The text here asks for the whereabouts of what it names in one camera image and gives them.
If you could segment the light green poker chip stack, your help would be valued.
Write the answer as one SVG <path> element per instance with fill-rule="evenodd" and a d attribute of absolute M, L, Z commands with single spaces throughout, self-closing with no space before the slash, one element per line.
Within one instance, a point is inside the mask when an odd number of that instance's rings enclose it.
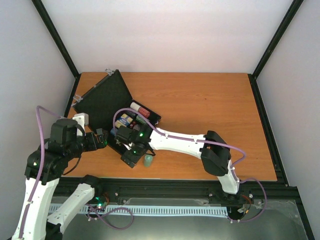
<path fill-rule="evenodd" d="M 146 168 L 148 168 L 148 167 L 151 166 L 152 162 L 153 162 L 153 156 L 146 154 L 146 155 L 144 156 L 143 165 L 144 165 Z"/>

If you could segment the blue yellow card deck box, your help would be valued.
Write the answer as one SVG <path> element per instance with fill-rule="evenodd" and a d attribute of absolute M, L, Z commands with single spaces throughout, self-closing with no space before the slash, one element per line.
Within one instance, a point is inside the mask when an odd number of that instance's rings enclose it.
<path fill-rule="evenodd" d="M 124 113 L 115 121 L 114 126 L 117 129 L 119 129 L 121 126 L 128 127 L 132 121 L 133 118 Z"/>

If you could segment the black poker set case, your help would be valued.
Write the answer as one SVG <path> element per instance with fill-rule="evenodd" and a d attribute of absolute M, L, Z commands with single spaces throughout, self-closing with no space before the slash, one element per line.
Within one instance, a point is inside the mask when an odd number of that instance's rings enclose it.
<path fill-rule="evenodd" d="M 115 135 L 110 133 L 113 122 L 122 114 L 127 114 L 130 104 L 136 102 L 120 71 L 115 70 L 111 75 L 107 74 L 101 79 L 101 73 L 82 73 L 77 85 L 76 92 L 83 93 L 74 102 L 73 109 L 76 113 L 88 114 L 88 127 L 96 132 L 103 129 L 109 132 L 107 143 L 110 148 L 121 156 L 127 148 L 118 144 Z"/>

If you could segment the dark blue poker chip stack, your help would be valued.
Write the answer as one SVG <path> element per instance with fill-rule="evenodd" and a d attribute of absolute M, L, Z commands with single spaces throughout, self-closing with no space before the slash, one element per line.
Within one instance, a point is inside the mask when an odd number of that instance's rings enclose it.
<path fill-rule="evenodd" d="M 135 119 L 137 117 L 137 114 L 132 111 L 127 111 L 127 115 L 130 116 L 132 119 Z"/>

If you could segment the dark green poker chip stack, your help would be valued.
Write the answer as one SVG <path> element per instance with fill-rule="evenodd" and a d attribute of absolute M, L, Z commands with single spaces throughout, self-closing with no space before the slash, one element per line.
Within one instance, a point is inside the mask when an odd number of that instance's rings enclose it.
<path fill-rule="evenodd" d="M 140 124 L 142 125 L 146 125 L 147 124 L 147 121 L 144 120 L 143 118 L 141 118 L 139 115 L 136 117 L 135 119 L 137 122 L 139 122 Z"/>

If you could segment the white poker chip stack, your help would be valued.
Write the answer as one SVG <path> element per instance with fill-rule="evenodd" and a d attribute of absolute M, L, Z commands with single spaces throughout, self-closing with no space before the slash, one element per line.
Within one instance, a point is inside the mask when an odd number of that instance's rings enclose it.
<path fill-rule="evenodd" d="M 139 105 L 139 104 L 137 104 L 136 102 L 132 102 L 131 104 L 130 104 L 130 108 L 132 108 L 133 110 L 135 110 L 135 111 L 139 111 L 139 109 L 141 108 L 141 106 Z"/>

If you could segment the red poker chip stack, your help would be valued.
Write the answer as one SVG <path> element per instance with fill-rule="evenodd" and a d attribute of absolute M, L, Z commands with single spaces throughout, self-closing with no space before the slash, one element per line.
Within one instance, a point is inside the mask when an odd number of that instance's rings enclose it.
<path fill-rule="evenodd" d="M 150 114 L 151 114 L 147 109 L 145 109 L 145 108 L 143 108 L 143 107 L 140 107 L 140 108 L 138 109 L 138 112 L 139 112 L 141 115 L 143 115 L 145 118 L 148 118 L 148 117 L 150 116 Z"/>

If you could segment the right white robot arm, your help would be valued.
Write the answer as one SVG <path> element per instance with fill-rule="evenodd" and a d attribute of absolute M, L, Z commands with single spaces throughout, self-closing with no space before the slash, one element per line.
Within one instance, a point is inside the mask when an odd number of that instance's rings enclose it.
<path fill-rule="evenodd" d="M 189 135 L 166 131 L 161 128 L 142 127 L 140 130 L 121 126 L 116 141 L 127 148 L 125 160 L 144 155 L 148 150 L 166 150 L 200 159 L 204 170 L 216 176 L 224 193 L 236 195 L 240 180 L 231 161 L 231 147 L 214 131 L 206 134 Z"/>

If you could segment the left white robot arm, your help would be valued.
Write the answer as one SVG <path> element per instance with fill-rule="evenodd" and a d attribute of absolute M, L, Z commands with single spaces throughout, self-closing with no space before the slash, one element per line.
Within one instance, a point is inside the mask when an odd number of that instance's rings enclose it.
<path fill-rule="evenodd" d="M 101 179 L 86 175 L 62 206 L 49 214 L 53 194 L 69 162 L 84 152 L 105 148 L 107 138 L 108 132 L 101 128 L 85 132 L 84 125 L 75 119 L 62 118 L 51 126 L 50 137 L 42 139 L 27 159 L 25 196 L 13 240 L 60 240 L 86 203 L 103 198 Z"/>

